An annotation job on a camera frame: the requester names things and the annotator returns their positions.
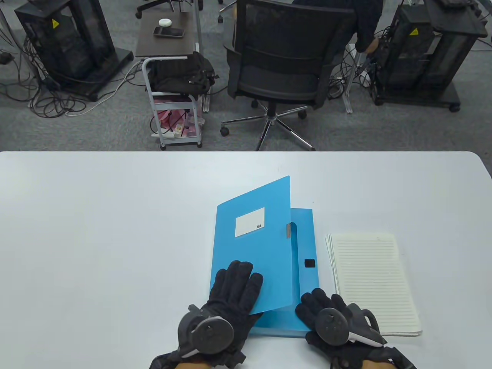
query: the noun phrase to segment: black backpack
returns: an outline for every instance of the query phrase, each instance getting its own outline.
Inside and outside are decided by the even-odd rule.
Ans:
[[[195,98],[207,93],[215,83],[214,68],[200,53],[188,55],[186,60],[152,61],[149,81],[154,92],[189,94]]]

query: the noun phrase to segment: black square hole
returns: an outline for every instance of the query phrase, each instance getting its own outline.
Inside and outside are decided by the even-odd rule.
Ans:
[[[304,259],[304,266],[306,268],[316,268],[314,259]]]

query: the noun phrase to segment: chrome chair leg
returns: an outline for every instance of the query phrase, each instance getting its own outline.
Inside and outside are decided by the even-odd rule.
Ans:
[[[265,117],[264,115],[257,115],[254,117],[238,118],[238,119],[233,119],[231,121],[224,121],[224,122],[222,122],[221,127],[224,127],[224,126],[229,125],[229,124],[241,123],[241,122],[246,122],[246,121],[253,121],[255,119],[262,119],[264,117]]]
[[[272,121],[267,119],[265,122],[265,127],[263,128],[263,132],[261,133],[260,140],[258,141],[258,145],[256,145],[256,151],[260,151],[261,146],[263,145],[263,141],[265,141],[265,137],[267,137],[268,130],[272,125]]]
[[[221,10],[219,10],[218,12],[219,13],[222,13],[223,11],[229,9],[230,7],[232,7],[234,4],[236,3],[236,0],[234,0],[232,3],[230,3],[229,5],[226,5],[225,7],[223,7]]]
[[[260,104],[260,106],[263,108],[265,113],[268,112],[268,108],[265,105],[263,105],[263,103],[261,101],[258,101],[258,104]]]
[[[285,129],[288,133],[290,133],[292,136],[294,136],[295,138],[297,138],[299,141],[301,141],[304,146],[307,147],[307,149],[309,151],[316,151],[316,149],[311,146],[311,144],[306,141],[304,138],[302,138],[301,136],[299,136],[291,127],[289,127],[288,125],[286,125],[284,122],[282,122],[280,119],[277,118],[277,122],[278,124],[283,128]]]
[[[294,113],[297,113],[297,112],[301,112],[303,110],[306,110],[308,107],[306,105],[304,106],[301,106],[299,108],[294,108],[294,109],[290,109],[290,110],[287,110],[283,113],[280,113],[280,114],[277,114],[277,117],[285,117],[286,115],[289,115],[289,114],[294,114]]]

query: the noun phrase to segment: rolling stand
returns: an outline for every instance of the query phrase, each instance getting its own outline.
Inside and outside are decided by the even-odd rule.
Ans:
[[[448,8],[441,1],[398,7],[373,54],[369,92],[375,105],[460,110],[452,81],[477,38],[487,36],[486,22],[474,4]]]
[[[420,90],[414,92],[412,90],[383,89],[376,78],[371,84],[369,93],[376,106],[383,105],[385,102],[392,102],[449,108],[452,113],[460,111],[461,108],[460,98],[453,82],[444,91]]]
[[[115,54],[105,61],[100,68],[93,70],[83,82],[66,80],[62,84],[62,90],[86,97],[89,101],[98,101],[99,91],[132,60],[133,53],[131,51],[116,47]]]

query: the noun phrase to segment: chair seat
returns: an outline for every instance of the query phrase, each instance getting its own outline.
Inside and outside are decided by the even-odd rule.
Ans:
[[[238,89],[244,92],[279,100],[310,101],[318,91],[318,77],[313,74],[282,74],[243,66]]]

